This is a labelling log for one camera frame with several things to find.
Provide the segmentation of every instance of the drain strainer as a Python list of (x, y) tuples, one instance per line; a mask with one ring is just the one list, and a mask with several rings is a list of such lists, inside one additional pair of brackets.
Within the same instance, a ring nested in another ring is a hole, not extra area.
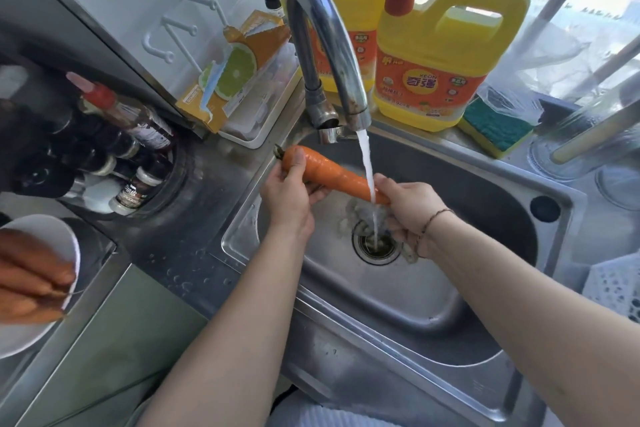
[(400, 255), (396, 241), (387, 234), (378, 236), (378, 244), (374, 243), (373, 235), (368, 232), (367, 224), (360, 221), (351, 235), (353, 249), (363, 261), (375, 266), (388, 265)]

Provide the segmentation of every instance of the sink basin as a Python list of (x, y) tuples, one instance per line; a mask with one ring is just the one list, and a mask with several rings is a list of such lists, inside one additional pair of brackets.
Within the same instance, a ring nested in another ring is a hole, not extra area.
[[(581, 193), (395, 124), (375, 121), (369, 137), (375, 172), (430, 183), (462, 219), (553, 273), (578, 225)], [(298, 142), (364, 174), (357, 142), (321, 146), (304, 118), (283, 144)], [(225, 253), (242, 264), (268, 228), (258, 193), (262, 179), (222, 240)], [(540, 196), (555, 216), (532, 205)], [(345, 330), (384, 351), (389, 368), (427, 379), (425, 388), (446, 405), (454, 399), (479, 418), (507, 419), (521, 384), (510, 359), (435, 263), (411, 263), (388, 236), (374, 249), (354, 219), (354, 201), (333, 192), (314, 206), (316, 230), (305, 253), (300, 300), (313, 299)]]

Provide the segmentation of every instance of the bottle handle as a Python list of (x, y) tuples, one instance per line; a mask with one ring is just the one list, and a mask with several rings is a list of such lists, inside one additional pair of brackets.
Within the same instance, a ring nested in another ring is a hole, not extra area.
[(502, 22), (496, 33), (484, 42), (484, 53), (491, 59), (500, 58), (518, 33), (529, 9), (529, 0), (432, 0), (424, 8), (424, 16), (428, 21), (424, 25), (425, 32), (436, 29), (446, 11), (456, 5), (473, 9), (488, 10), (502, 16)]

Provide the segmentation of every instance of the green sponge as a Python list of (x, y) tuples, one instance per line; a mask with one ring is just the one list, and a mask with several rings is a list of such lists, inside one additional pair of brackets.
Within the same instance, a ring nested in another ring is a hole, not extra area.
[(458, 128), (497, 159), (509, 153), (533, 131), (530, 123), (494, 111), (479, 96), (469, 103)]

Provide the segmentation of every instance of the water stream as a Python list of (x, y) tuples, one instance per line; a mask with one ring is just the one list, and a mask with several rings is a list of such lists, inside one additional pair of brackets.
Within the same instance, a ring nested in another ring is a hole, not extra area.
[(373, 243), (374, 248), (378, 249), (378, 220), (376, 219), (376, 186), (373, 184), (373, 167), (371, 167), (371, 149), (369, 148), (369, 135), (366, 130), (358, 130), (358, 142), (362, 150), (362, 162), (364, 170), (367, 173), (367, 183), (369, 184), (369, 192), (371, 193), (371, 204), (373, 210)]

